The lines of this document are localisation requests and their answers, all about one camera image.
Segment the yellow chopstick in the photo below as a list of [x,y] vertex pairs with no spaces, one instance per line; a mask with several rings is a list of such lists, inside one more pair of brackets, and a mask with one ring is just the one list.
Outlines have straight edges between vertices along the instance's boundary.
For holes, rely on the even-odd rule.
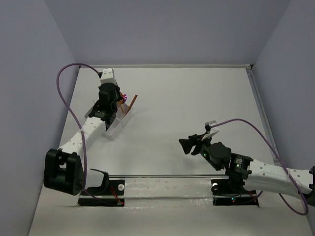
[[130,103],[130,105],[129,105],[129,107],[128,107],[128,110],[127,110],[127,112],[126,112],[126,115],[131,111],[131,108],[132,108],[132,106],[134,105],[134,103],[135,103],[137,97],[138,97],[137,94],[133,97],[133,100],[131,101],[131,103]]

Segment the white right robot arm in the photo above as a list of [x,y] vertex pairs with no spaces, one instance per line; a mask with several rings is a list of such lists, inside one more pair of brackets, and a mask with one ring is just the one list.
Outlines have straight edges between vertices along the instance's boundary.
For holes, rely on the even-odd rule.
[[223,143],[212,142],[213,134],[192,135],[179,139],[185,154],[201,155],[216,171],[225,171],[227,189],[274,192],[292,197],[308,198],[315,190],[311,170],[284,169],[249,156],[233,153]]

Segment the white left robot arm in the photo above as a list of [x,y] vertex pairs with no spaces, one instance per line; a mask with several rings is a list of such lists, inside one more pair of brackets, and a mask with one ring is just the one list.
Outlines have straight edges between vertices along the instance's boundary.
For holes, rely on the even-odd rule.
[[114,83],[99,86],[98,101],[83,125],[64,145],[45,156],[44,186],[70,195],[84,190],[87,182],[87,150],[102,135],[116,138],[122,125],[116,114],[123,97]]

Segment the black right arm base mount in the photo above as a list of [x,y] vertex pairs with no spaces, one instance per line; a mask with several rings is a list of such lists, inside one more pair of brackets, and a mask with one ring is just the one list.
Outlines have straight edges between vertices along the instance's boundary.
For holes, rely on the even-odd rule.
[[258,194],[255,190],[233,190],[228,179],[212,179],[211,191],[214,206],[259,206]]

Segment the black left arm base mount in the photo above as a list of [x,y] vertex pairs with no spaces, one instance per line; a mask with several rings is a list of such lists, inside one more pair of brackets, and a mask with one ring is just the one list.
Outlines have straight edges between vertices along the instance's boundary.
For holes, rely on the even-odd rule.
[[78,198],[81,207],[123,207],[125,179],[110,177],[105,171],[90,169],[87,190]]

